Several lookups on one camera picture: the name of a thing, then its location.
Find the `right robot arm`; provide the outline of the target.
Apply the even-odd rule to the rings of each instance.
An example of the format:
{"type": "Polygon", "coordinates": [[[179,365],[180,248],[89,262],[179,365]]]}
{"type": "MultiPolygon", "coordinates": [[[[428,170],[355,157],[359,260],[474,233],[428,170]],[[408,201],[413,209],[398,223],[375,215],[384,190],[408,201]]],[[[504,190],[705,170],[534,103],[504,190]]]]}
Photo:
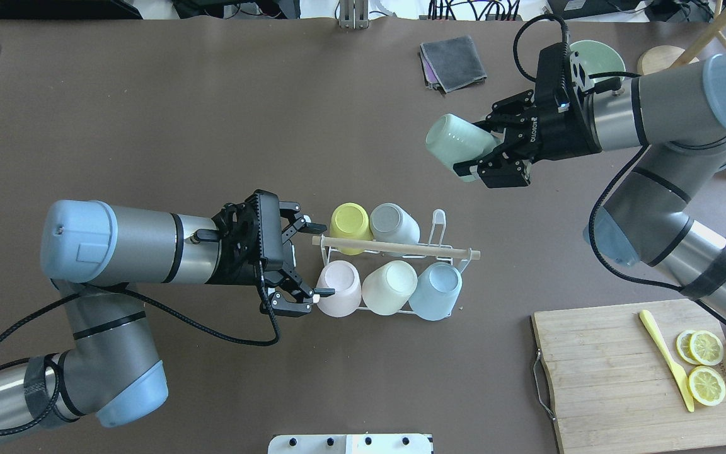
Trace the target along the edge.
{"type": "Polygon", "coordinates": [[[555,43],[539,53],[534,89],[494,103],[476,126],[502,132],[502,143],[452,169],[490,189],[527,186],[537,161],[641,147],[601,203],[611,244],[726,319],[726,236],[685,212],[726,166],[726,54],[593,87],[568,44],[555,43]]]}

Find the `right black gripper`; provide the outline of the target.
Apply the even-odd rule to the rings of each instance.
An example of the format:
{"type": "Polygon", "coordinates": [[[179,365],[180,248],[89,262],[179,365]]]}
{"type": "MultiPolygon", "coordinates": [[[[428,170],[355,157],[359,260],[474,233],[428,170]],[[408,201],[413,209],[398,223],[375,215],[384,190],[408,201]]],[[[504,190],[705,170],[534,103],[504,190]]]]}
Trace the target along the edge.
{"type": "Polygon", "coordinates": [[[593,83],[570,46],[551,44],[539,52],[534,88],[495,102],[484,120],[487,130],[522,141],[510,152],[513,157],[492,151],[452,169],[459,177],[480,178],[488,189],[509,189],[531,184],[529,161],[599,153],[591,126],[592,92],[593,83]]]}

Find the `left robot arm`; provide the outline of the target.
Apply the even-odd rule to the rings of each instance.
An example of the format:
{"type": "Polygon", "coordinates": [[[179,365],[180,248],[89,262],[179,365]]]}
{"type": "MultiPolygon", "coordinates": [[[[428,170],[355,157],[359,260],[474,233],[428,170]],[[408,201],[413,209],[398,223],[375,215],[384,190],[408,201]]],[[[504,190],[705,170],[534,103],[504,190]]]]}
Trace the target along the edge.
{"type": "Polygon", "coordinates": [[[277,316],[310,313],[315,296],[295,271],[292,238],[322,235],[299,203],[256,190],[211,218],[63,199],[50,207],[40,261],[58,301],[14,323],[0,343],[29,321],[63,307],[74,347],[0,366],[0,445],[93,414],[123,426],[169,396],[145,308],[159,308],[224,341],[268,347],[280,339],[277,316]],[[274,328],[270,340],[231,337],[139,294],[138,282],[249,286],[274,328]]]}

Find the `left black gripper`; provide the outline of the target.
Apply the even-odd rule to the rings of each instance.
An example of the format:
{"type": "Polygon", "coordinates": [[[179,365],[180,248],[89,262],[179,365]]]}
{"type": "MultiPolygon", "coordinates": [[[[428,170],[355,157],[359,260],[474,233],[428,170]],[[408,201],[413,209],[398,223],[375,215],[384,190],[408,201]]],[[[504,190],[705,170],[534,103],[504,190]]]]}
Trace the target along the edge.
{"type": "Polygon", "coordinates": [[[255,190],[243,203],[225,204],[213,216],[219,233],[219,258],[213,284],[257,286],[264,282],[260,313],[301,317],[311,313],[315,296],[329,297],[335,288],[312,288],[295,271],[291,238],[297,232],[322,235],[325,224],[314,223],[301,204],[282,202],[265,190],[255,190]],[[283,229],[280,220],[289,224],[283,229]]]}

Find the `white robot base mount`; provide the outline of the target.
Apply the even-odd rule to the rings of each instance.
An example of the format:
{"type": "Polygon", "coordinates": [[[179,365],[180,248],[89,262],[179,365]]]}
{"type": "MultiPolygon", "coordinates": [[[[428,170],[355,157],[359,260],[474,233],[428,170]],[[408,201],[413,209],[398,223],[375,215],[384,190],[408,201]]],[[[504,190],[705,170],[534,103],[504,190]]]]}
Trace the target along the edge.
{"type": "Polygon", "coordinates": [[[268,453],[433,453],[431,434],[280,434],[268,453]]]}

